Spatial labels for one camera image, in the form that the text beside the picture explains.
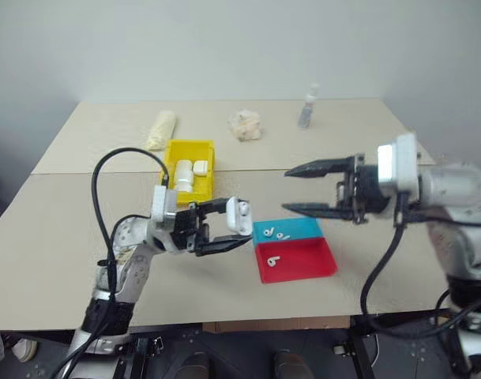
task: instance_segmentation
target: shoe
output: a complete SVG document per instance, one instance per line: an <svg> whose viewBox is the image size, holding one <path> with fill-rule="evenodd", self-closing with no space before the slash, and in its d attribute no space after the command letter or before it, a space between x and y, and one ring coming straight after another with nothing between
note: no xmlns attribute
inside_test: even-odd
<svg viewBox="0 0 481 379"><path fill-rule="evenodd" d="M174 379L209 379L210 363L206 353L194 353L178 369Z"/></svg>
<svg viewBox="0 0 481 379"><path fill-rule="evenodd" d="M314 379L312 371L302 357L287 351L279 351L274 358L275 379Z"/></svg>
<svg viewBox="0 0 481 379"><path fill-rule="evenodd" d="M38 347L38 342L31 340L19 340L12 347L12 352L21 362L27 362L36 354L36 348Z"/></svg>

